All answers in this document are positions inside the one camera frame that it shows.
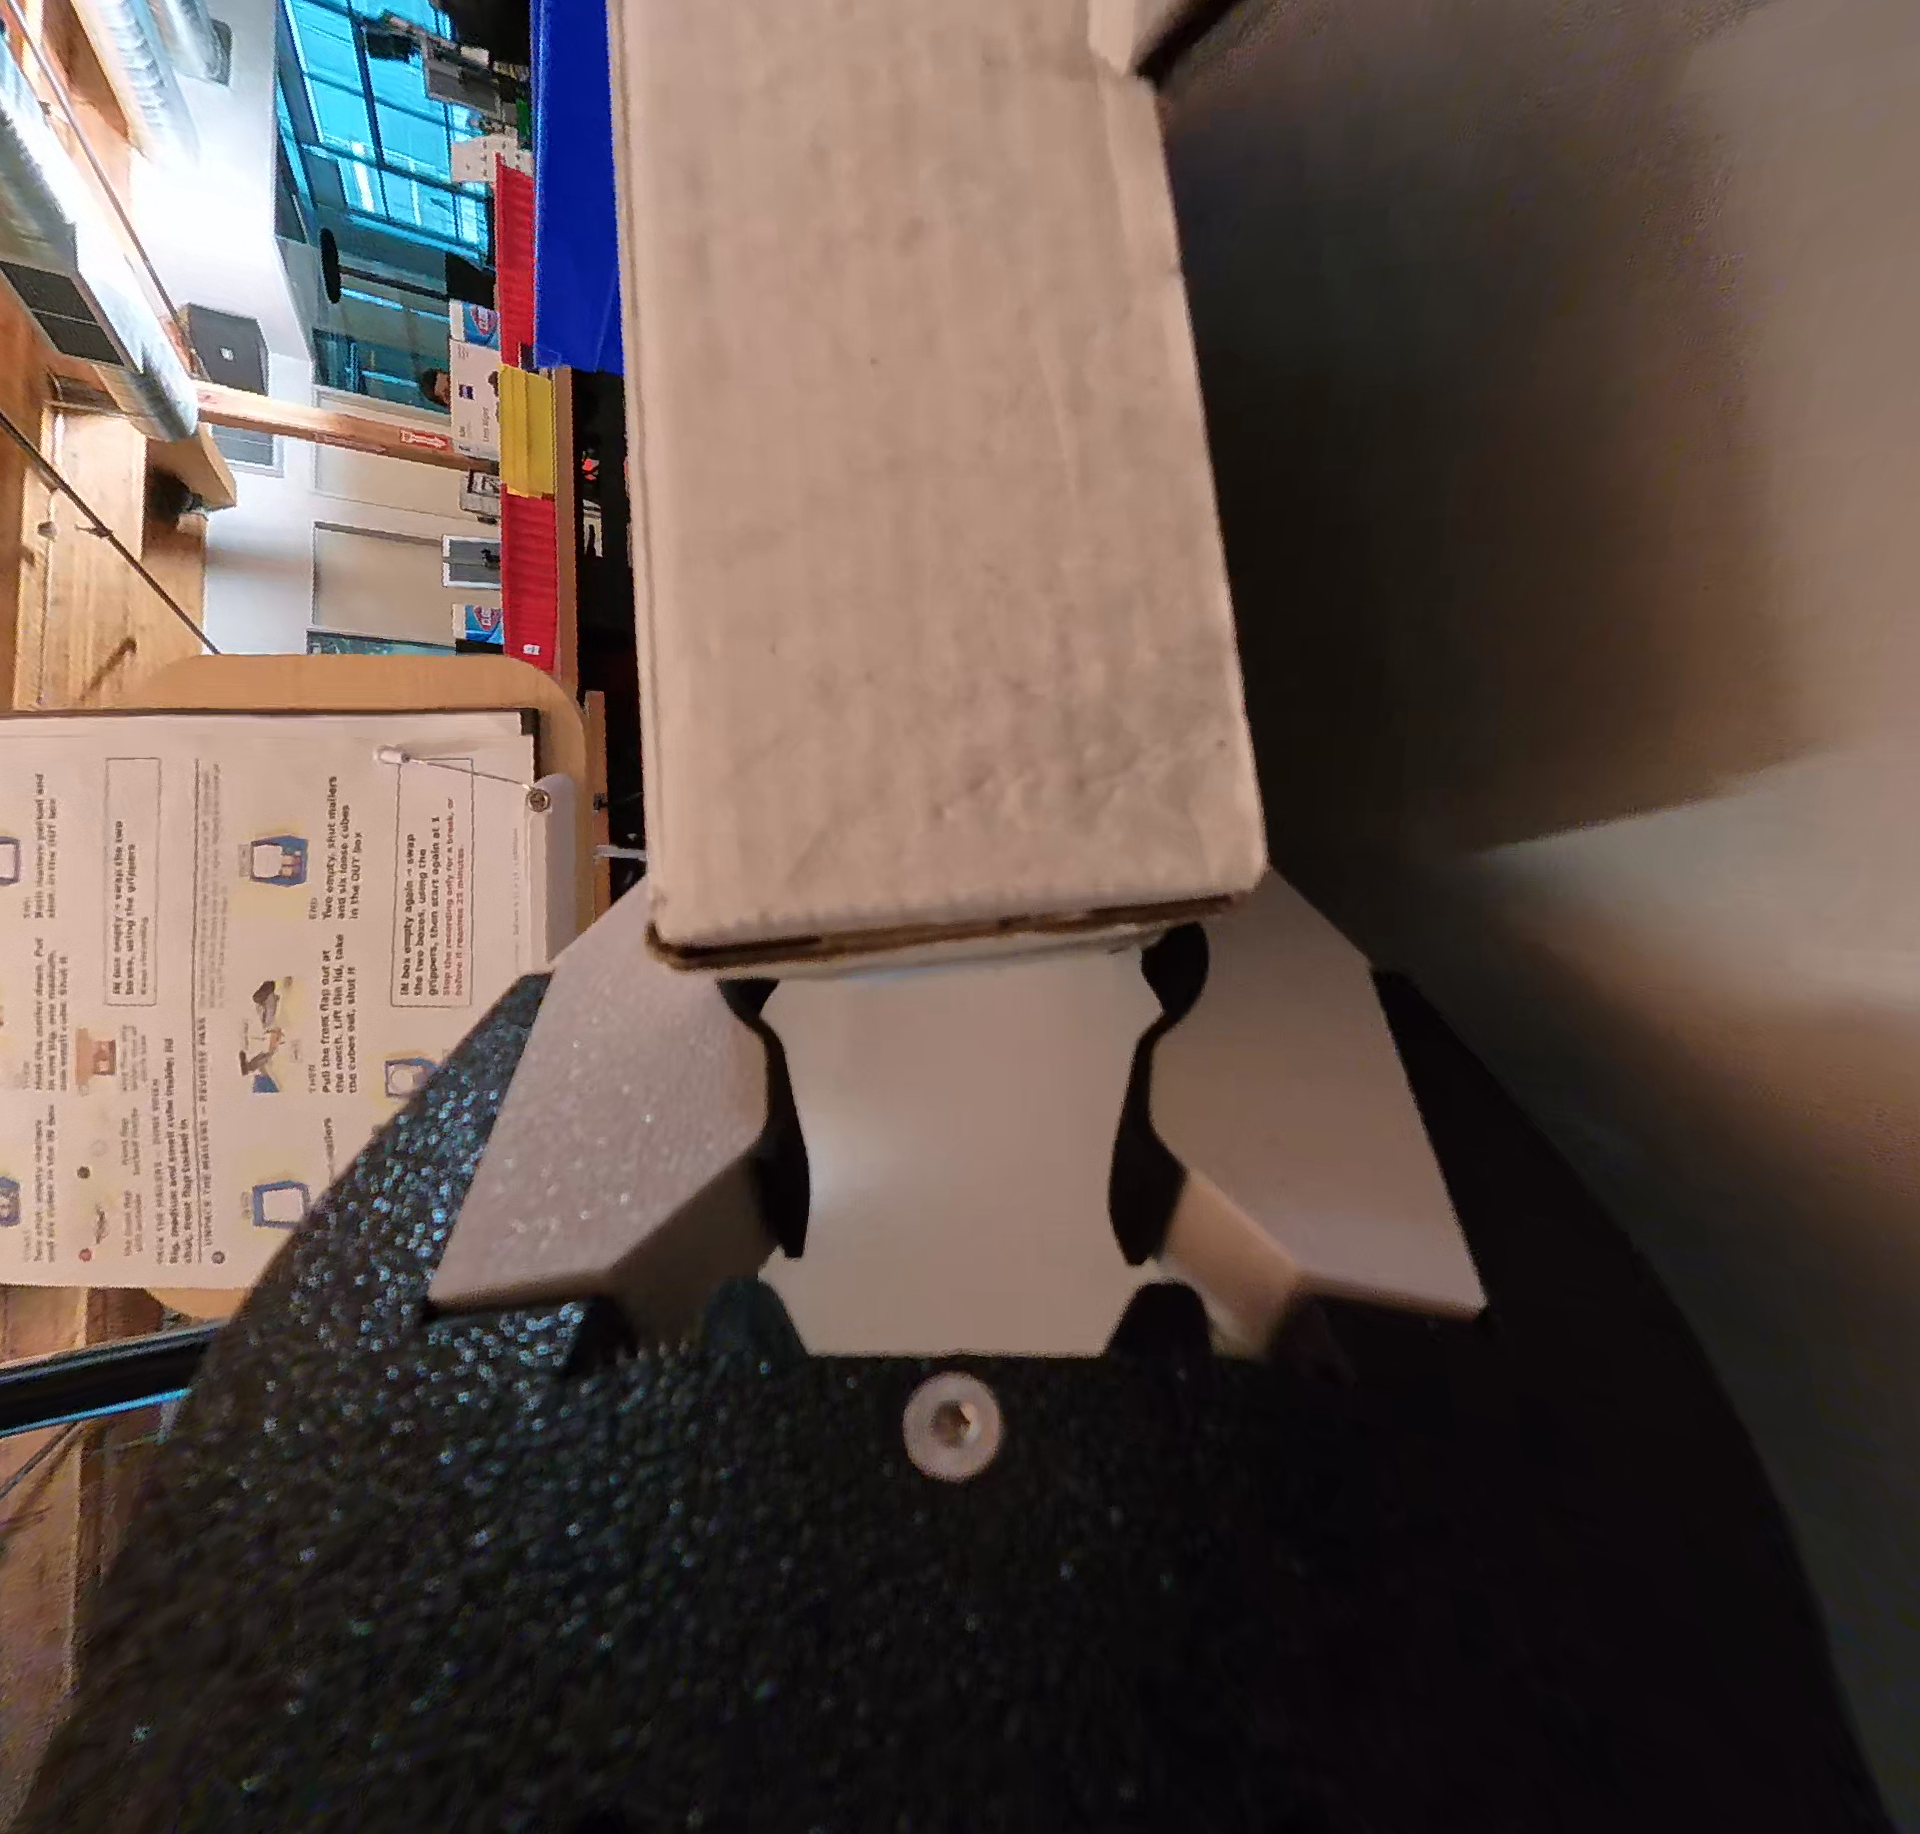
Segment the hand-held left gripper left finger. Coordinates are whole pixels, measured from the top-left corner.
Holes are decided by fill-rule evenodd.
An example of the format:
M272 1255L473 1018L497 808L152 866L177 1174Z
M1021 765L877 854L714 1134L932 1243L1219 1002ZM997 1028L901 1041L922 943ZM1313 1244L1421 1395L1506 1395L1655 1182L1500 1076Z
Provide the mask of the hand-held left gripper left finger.
M428 1285L441 1318L604 1301L691 1332L804 1250L811 1165L770 979L652 948L637 883L551 969Z

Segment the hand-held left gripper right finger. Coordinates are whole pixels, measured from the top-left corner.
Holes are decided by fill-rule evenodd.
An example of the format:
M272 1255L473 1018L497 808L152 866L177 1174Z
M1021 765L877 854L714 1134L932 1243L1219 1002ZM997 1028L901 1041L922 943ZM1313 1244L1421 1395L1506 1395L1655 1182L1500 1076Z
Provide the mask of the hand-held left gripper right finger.
M1155 999L1108 1213L1131 1267L1258 1357L1311 1302L1473 1322L1486 1288L1377 971L1277 873L1141 954Z

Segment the white cardboard mailer box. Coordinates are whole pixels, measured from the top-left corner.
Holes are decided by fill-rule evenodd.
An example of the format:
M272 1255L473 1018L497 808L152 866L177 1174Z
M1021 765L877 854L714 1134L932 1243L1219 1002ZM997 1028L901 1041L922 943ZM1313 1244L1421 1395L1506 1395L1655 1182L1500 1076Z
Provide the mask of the white cardboard mailer box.
M648 943L729 981L1266 869L1130 0L606 0Z

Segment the blue plastic bin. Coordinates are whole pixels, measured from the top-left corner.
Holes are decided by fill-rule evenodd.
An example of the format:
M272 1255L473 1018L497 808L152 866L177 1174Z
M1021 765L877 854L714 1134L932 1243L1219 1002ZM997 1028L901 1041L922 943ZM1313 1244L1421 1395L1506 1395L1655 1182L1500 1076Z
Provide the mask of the blue plastic bin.
M622 372L609 0L529 0L534 356Z

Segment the printed instruction sheet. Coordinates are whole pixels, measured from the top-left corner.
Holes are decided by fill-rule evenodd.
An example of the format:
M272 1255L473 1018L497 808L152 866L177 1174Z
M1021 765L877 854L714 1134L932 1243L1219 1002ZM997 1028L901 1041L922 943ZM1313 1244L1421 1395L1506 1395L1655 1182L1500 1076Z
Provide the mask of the printed instruction sheet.
M544 954L539 723L4 717L2 1277L239 1292Z

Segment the red plastic bin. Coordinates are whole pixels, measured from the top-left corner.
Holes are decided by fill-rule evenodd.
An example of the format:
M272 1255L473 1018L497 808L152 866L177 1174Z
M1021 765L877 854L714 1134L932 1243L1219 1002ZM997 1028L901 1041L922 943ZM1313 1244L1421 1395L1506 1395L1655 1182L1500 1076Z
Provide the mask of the red plastic bin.
M494 270L502 362L534 365L537 347L537 182L515 160L494 167Z
M509 658L562 677L562 533L553 497L502 493L500 590Z

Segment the black metal rod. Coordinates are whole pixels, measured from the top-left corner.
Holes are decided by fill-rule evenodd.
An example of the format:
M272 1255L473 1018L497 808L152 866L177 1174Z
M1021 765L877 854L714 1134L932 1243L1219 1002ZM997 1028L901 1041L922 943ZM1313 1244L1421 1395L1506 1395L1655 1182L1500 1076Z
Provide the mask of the black metal rod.
M218 1322L192 1322L126 1341L46 1352L2 1365L2 1438L131 1413L183 1399Z

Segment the yellow plastic bin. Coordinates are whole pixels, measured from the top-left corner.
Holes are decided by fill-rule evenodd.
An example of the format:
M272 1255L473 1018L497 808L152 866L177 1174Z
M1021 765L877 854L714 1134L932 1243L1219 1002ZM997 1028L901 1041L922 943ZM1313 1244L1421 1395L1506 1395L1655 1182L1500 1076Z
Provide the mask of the yellow plastic bin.
M500 477L515 497L558 495L558 387L551 375L504 362L497 372Z

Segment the black speaker box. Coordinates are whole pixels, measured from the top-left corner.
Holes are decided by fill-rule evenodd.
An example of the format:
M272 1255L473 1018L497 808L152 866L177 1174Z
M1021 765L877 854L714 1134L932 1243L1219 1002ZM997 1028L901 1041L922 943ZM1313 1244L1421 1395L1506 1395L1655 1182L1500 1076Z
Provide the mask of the black speaker box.
M185 303L180 314L201 382L254 395L271 391L271 347L257 318L199 303Z

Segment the large glass window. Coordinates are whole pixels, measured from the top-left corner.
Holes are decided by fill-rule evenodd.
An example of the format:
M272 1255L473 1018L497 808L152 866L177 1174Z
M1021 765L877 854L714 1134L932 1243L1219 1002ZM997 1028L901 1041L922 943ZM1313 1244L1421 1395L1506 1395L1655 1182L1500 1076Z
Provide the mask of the large glass window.
M494 300L494 145L526 126L494 0L275 0L276 231L315 382L444 416L451 303Z

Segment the metal air duct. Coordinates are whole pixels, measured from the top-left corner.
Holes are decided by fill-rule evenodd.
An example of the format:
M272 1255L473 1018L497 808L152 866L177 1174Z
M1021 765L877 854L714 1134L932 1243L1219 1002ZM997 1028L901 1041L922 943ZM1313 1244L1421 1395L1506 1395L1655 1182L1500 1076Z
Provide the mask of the metal air duct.
M201 427L198 357L134 203L134 167L192 176L189 83L223 83L206 0L4 0L4 284L46 348L148 436Z

